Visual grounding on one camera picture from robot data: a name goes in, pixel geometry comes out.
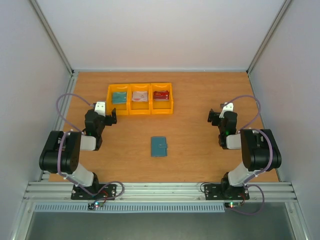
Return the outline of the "teal card holder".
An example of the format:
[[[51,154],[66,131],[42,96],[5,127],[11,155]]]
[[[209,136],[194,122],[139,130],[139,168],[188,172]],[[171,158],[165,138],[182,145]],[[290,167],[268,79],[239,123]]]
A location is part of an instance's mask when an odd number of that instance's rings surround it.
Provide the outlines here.
[[[167,139],[164,136],[151,137],[151,156],[152,157],[167,157],[168,145]]]

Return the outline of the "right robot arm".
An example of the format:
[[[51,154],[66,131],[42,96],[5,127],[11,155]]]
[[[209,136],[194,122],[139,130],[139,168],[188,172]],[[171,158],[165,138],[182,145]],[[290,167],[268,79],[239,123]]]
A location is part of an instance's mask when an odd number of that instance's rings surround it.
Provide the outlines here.
[[[207,121],[218,127],[218,143],[224,150],[241,150],[242,162],[226,172],[220,183],[205,183],[206,200],[249,200],[248,182],[258,175],[278,169],[282,156],[270,129],[241,129],[237,132],[236,112],[209,111]]]

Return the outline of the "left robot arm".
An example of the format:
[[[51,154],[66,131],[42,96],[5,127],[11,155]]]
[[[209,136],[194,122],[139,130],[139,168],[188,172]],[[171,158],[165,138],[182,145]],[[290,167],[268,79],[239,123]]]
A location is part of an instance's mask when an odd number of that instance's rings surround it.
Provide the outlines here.
[[[80,164],[80,152],[98,151],[105,127],[116,123],[115,108],[110,115],[90,109],[84,116],[84,131],[51,131],[39,157],[40,169],[60,175],[89,199],[96,199],[104,187],[94,172]]]

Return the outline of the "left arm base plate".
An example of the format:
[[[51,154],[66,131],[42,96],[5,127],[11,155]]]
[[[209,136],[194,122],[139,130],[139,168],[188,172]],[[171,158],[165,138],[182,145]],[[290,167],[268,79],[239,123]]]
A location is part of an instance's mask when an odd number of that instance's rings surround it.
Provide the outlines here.
[[[90,187],[79,187],[73,186],[71,191],[71,200],[100,200],[107,198],[108,200],[114,199],[117,193],[117,185],[109,184],[105,186],[102,190],[103,184],[96,184]]]

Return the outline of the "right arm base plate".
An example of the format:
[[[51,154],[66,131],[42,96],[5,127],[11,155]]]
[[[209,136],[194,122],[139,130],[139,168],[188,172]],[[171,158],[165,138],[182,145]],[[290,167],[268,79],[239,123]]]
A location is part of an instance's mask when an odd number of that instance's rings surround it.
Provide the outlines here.
[[[241,186],[229,186],[224,189],[221,184],[207,183],[203,185],[203,188],[206,200],[240,201],[250,199],[249,194],[245,193],[245,188]]]

